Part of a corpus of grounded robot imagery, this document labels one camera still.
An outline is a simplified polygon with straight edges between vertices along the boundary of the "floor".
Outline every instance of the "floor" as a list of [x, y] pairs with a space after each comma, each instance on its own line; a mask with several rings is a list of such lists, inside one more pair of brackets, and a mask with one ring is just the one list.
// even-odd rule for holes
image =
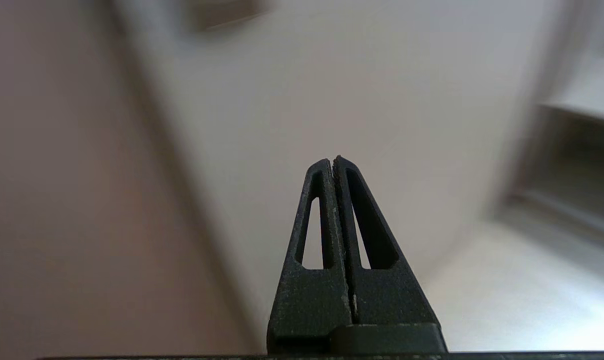
[[570, 226], [518, 205], [423, 283], [450, 351], [604, 350], [604, 246]]

